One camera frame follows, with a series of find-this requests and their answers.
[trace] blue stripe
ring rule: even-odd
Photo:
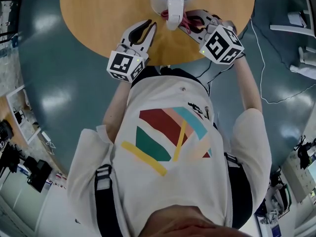
[[[193,128],[199,140],[204,137],[204,135],[207,133],[207,130],[200,122],[200,120],[196,116],[194,116],[188,109],[184,107],[175,107],[173,108],[173,110]]]

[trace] round wooden table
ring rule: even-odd
[[[205,9],[232,20],[240,33],[247,25],[255,0],[194,0],[186,10]],[[150,65],[168,65],[202,58],[198,44],[180,29],[170,31],[151,8],[150,0],[60,0],[63,18],[73,35],[94,52],[109,57],[123,32],[152,19],[158,24],[149,49]]]

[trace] black device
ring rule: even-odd
[[[23,163],[23,165],[26,167],[26,169],[31,173],[36,171],[37,164],[38,164],[38,162],[33,157],[30,157],[30,156],[27,157]]]
[[[31,185],[35,190],[41,193],[52,168],[44,160],[39,160],[36,168],[28,179],[28,184]]]
[[[11,172],[16,173],[21,158],[23,158],[21,151],[7,143],[0,158],[0,177],[7,167]]]
[[[6,142],[13,137],[11,125],[5,119],[0,122],[0,150],[2,150]]]

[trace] black strap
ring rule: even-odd
[[[225,153],[232,188],[233,228],[240,229],[252,215],[252,193],[246,173],[235,157]],[[229,166],[233,162],[238,167]]]
[[[105,169],[106,173],[103,174],[104,171],[99,171],[100,169]],[[106,164],[101,166],[95,175],[94,191],[97,221],[101,236],[122,237],[123,235],[119,228],[119,222],[115,210],[112,180],[110,179],[111,171],[111,165]],[[100,189],[100,185],[106,185],[106,182],[108,182],[109,187],[107,189]]]
[[[227,155],[226,153],[225,157],[227,162],[230,161],[238,165],[238,167],[230,167],[228,164],[228,174],[231,182],[233,198],[233,228],[240,229],[252,215],[252,195],[250,184],[242,165],[238,163],[237,159]],[[122,237],[115,210],[113,187],[110,179],[111,171],[112,167],[106,164],[100,167],[96,172],[95,202],[97,209],[97,221],[102,237]]]

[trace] gray floor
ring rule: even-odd
[[[256,0],[253,22],[266,61],[262,89],[269,101],[295,95],[315,82],[288,69],[299,60],[298,46],[315,46],[315,40],[269,30],[270,22],[285,24],[288,11],[305,7],[304,0]],[[118,82],[107,75],[108,59],[87,49],[67,29],[59,0],[23,0],[19,30],[21,68],[30,102],[39,124],[56,146],[56,156],[69,169],[80,131],[100,124]],[[259,83],[263,63],[249,24],[242,43]],[[198,76],[208,65],[209,61],[202,59],[177,67]],[[212,65],[201,81],[207,82],[222,69]],[[234,70],[214,81],[211,99],[221,125],[231,134],[242,112]],[[315,99],[313,87],[278,105],[263,102],[273,169],[296,145]]]

